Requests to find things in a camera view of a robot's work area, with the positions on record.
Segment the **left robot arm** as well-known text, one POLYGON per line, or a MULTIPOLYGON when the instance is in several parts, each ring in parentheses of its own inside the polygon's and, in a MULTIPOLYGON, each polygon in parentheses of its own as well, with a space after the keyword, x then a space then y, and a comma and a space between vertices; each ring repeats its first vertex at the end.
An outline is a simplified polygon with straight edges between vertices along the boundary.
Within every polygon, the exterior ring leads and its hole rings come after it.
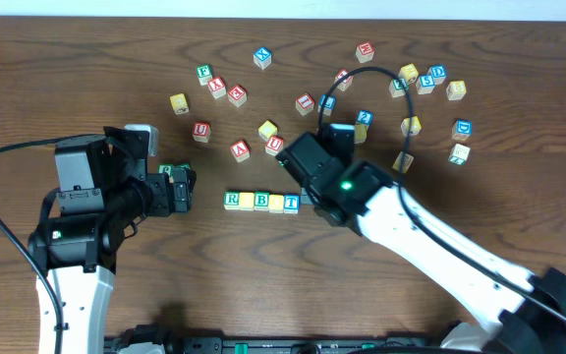
POLYGON ((55 146, 59 188, 44 199, 28 250, 55 292, 62 317, 48 310, 40 290, 39 350, 59 344, 65 353, 178 353, 181 343, 158 327, 139 325, 105 334, 117 251, 149 217, 192 207, 194 170, 167 167, 153 173, 158 131, 145 124, 107 127, 101 135, 65 138, 55 146))

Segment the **blue T letter block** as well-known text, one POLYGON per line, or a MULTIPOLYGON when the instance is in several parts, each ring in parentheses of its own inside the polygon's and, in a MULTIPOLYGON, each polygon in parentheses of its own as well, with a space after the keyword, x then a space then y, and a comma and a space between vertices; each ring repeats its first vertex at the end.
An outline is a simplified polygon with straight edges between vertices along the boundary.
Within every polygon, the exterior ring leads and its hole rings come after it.
POLYGON ((300 196, 285 195, 283 210, 285 213, 298 214, 300 210, 300 196))

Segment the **green R letter block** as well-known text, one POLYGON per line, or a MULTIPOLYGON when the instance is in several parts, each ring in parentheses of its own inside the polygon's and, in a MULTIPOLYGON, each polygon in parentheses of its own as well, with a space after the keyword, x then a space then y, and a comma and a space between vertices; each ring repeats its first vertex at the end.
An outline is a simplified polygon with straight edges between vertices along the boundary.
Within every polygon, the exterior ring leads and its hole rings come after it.
POLYGON ((224 208, 227 210, 234 210, 240 208, 240 193, 234 191, 227 191, 224 194, 224 208))

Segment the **green B letter block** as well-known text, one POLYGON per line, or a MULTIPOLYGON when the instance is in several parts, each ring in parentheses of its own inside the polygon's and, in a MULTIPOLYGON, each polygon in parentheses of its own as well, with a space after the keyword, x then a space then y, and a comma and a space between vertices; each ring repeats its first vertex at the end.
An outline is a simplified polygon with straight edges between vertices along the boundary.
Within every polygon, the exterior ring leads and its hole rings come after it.
POLYGON ((257 191, 254 193, 254 210, 269 211, 269 192, 257 191))

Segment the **yellow O letter block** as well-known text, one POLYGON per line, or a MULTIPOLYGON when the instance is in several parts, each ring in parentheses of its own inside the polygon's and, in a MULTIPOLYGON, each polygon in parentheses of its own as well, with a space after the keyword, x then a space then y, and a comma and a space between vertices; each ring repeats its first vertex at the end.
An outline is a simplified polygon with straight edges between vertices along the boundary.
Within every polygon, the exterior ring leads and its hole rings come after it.
POLYGON ((240 210, 255 209, 255 194, 253 192, 241 192, 239 194, 239 209, 240 210))

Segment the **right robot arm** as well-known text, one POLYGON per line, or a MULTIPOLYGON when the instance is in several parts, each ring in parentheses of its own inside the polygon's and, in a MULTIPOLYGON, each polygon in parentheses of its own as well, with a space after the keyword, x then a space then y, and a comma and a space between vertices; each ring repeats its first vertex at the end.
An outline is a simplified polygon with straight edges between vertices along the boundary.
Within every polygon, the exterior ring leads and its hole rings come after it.
POLYGON ((304 133, 276 158, 315 212, 399 255, 475 319, 431 353, 566 353, 566 275, 537 276, 488 252, 411 197, 382 169, 352 159, 353 138, 304 133))

